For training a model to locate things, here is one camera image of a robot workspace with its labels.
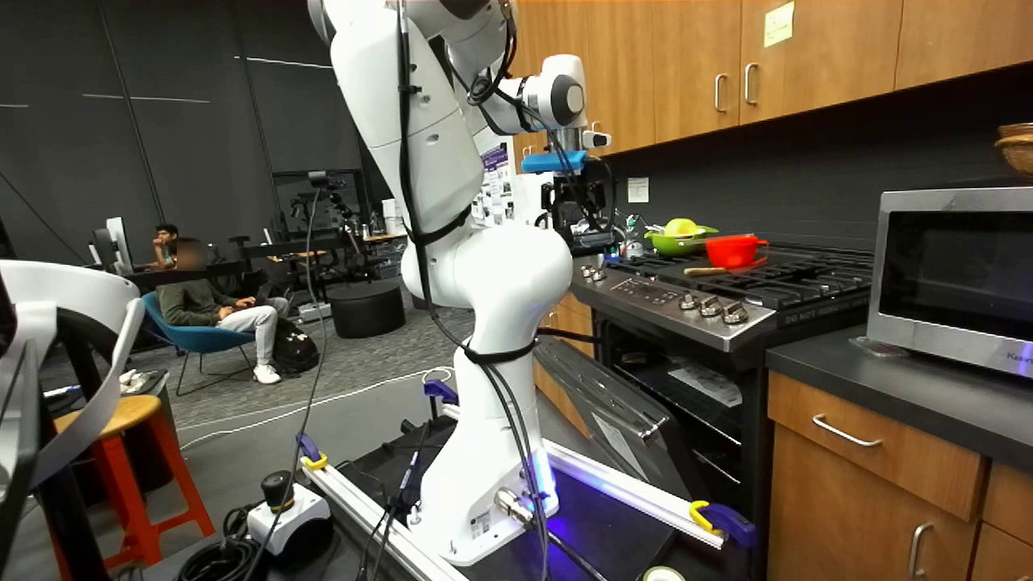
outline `countertop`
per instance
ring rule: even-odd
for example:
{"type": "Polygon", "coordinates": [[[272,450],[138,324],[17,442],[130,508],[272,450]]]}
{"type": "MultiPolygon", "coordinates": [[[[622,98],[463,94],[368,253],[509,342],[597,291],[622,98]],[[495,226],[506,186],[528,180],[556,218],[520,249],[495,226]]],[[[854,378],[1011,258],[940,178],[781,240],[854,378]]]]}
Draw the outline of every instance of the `countertop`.
{"type": "Polygon", "coordinates": [[[1033,471],[1033,382],[923,357],[879,359],[851,342],[862,332],[840,331],[779,346],[769,368],[1033,471]]]}

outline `microwave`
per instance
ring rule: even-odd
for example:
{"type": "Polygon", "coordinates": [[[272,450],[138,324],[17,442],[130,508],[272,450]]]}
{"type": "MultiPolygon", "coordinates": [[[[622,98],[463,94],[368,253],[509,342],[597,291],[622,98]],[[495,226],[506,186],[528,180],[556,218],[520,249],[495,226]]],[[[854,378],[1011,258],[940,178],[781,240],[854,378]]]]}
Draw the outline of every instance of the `microwave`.
{"type": "Polygon", "coordinates": [[[1033,378],[1033,187],[885,191],[866,337],[1033,378]]]}

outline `gas stove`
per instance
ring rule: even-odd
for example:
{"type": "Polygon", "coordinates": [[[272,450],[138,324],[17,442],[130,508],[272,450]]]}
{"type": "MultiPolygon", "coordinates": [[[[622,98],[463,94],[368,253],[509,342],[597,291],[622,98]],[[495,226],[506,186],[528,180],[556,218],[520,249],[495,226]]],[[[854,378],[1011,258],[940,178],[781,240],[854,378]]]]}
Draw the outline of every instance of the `gas stove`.
{"type": "Polygon", "coordinates": [[[713,272],[703,257],[581,265],[573,295],[601,313],[737,351],[758,337],[862,313],[868,272],[866,257],[776,247],[743,272],[713,272]]]}

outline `drawer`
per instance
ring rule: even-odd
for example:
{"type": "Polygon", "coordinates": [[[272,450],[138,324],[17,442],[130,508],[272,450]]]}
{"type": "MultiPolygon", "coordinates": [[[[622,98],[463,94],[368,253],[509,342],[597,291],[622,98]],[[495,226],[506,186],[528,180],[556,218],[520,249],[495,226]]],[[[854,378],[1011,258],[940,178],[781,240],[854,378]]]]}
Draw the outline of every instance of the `drawer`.
{"type": "Polygon", "coordinates": [[[1033,474],[994,466],[981,519],[1033,546],[1033,474]]]}
{"type": "Polygon", "coordinates": [[[981,495],[981,455],[903,427],[788,375],[769,382],[769,416],[840,460],[972,519],[981,495]]]}
{"type": "Polygon", "coordinates": [[[1033,546],[981,528],[972,581],[1030,581],[1033,578],[1033,546]]]}

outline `backsplash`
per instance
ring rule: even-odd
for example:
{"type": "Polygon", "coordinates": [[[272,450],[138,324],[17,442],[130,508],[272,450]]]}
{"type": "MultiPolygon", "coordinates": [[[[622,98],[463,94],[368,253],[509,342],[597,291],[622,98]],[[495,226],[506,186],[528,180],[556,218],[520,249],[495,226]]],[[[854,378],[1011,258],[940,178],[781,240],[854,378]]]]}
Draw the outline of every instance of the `backsplash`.
{"type": "Polygon", "coordinates": [[[1024,92],[1027,104],[1015,104],[1017,92],[966,88],[607,158],[616,175],[616,218],[664,223],[680,214],[723,234],[752,230],[772,243],[871,253],[880,191],[1011,180],[994,135],[997,123],[1033,119],[1033,92],[1024,92]],[[625,204],[625,178],[648,178],[644,208],[625,204]]]}

